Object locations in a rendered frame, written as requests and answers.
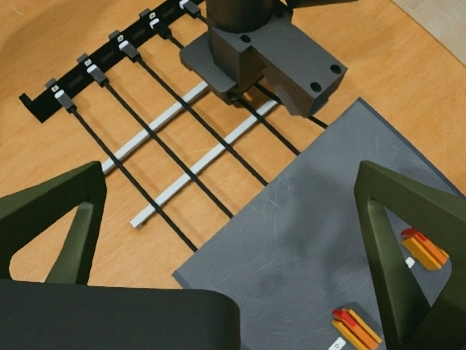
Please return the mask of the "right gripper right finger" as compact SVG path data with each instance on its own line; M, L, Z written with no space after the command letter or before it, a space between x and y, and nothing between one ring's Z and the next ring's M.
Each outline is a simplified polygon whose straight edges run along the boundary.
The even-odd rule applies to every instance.
M386 350L462 350L466 199L369 160L360 162L354 196ZM401 253L383 205L451 260L451 276L432 306Z

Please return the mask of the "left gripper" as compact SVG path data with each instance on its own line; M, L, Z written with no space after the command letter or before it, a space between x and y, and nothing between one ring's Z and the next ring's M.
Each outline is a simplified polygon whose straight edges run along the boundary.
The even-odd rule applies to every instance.
M201 78L209 86L209 90L227 106L232 105L232 103L235 103L239 98L247 93L249 89L262 80L264 76L259 69L241 85L237 85L218 67L216 67L213 62L211 28L215 27L230 34L248 34L264 27L270 20L271 14L259 25L250 28L237 29L219 24L211 18L206 9L207 31L180 50L179 58L181 65L183 65L189 72L193 71L199 78ZM226 99L226 95L232 103Z

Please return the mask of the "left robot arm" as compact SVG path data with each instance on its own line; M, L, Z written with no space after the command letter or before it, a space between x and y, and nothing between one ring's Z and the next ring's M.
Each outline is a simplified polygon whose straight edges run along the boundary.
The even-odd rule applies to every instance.
M360 0L284 1L286 5L280 0L205 0L211 18L230 28L259 25L272 11L268 23L252 33L212 27L213 62L237 85L266 63L260 71L289 115L307 119L329 102L348 68L292 24L293 10Z

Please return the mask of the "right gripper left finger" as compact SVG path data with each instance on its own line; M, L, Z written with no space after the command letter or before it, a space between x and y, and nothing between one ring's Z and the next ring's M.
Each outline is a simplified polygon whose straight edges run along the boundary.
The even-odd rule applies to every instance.
M9 270L13 255L77 207L44 282L88 285L106 197L99 160L0 197L0 279L13 280Z

